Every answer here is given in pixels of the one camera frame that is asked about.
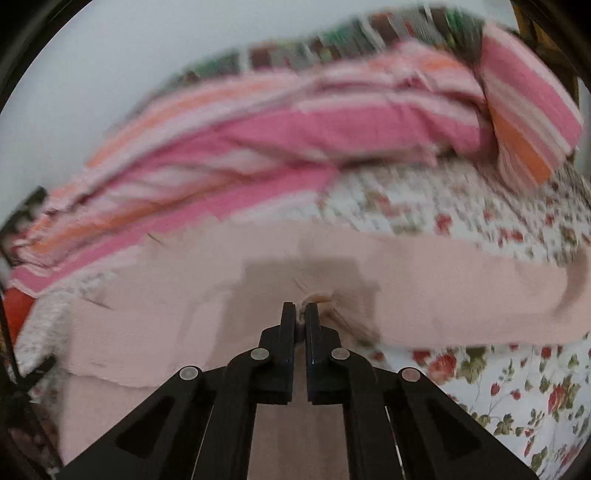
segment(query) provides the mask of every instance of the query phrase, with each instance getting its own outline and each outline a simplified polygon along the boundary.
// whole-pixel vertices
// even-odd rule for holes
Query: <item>red object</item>
[[[35,299],[16,288],[9,288],[4,294],[2,303],[8,321],[10,340],[14,343],[17,341],[17,336],[35,303]]]

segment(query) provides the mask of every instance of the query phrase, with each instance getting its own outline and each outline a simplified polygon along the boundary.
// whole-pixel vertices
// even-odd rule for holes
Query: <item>striped blanket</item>
[[[264,190],[302,169],[329,181],[343,163],[375,157],[435,166],[453,150],[482,161],[496,155],[495,135],[501,177],[528,190],[565,161],[581,129],[553,74],[493,24],[473,68],[405,40],[362,60],[202,83],[150,104],[51,193],[17,243],[21,270],[39,274],[132,222],[248,185]]]

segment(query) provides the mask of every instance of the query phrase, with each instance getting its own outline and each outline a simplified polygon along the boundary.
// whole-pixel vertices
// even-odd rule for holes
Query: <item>red rose print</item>
[[[574,460],[574,458],[579,454],[580,448],[581,448],[581,444],[571,446],[569,451],[566,452],[564,454],[564,456],[562,457],[562,459],[560,461],[560,468],[564,468],[565,466],[570,464],[570,462],[572,462]]]
[[[421,367],[427,365],[427,358],[430,356],[431,352],[429,350],[413,350],[413,360]]]
[[[436,385],[443,385],[451,380],[456,372],[456,357],[451,354],[438,356],[429,365],[427,376]]]
[[[450,235],[450,228],[453,225],[452,217],[440,213],[435,217],[435,223],[437,224],[436,232],[439,235]]]
[[[554,388],[554,391],[550,394],[548,399],[548,413],[554,413],[558,411],[562,403],[566,400],[566,389],[562,385],[558,385]]]
[[[515,242],[522,243],[523,242],[523,233],[521,233],[519,230],[513,230],[511,232],[511,239],[514,240]]]
[[[525,452],[523,452],[523,456],[527,457],[530,454],[531,451],[531,446],[534,444],[534,442],[527,442],[527,445],[525,447]]]

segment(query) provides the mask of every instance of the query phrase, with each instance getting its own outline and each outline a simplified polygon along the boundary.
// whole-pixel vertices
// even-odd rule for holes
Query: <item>pink towel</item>
[[[357,336],[409,347],[563,343],[589,330],[589,253],[566,268],[498,258],[460,240],[389,237],[314,222],[222,223],[160,245],[77,300],[76,375],[157,386],[256,344],[284,301],[322,297]]]

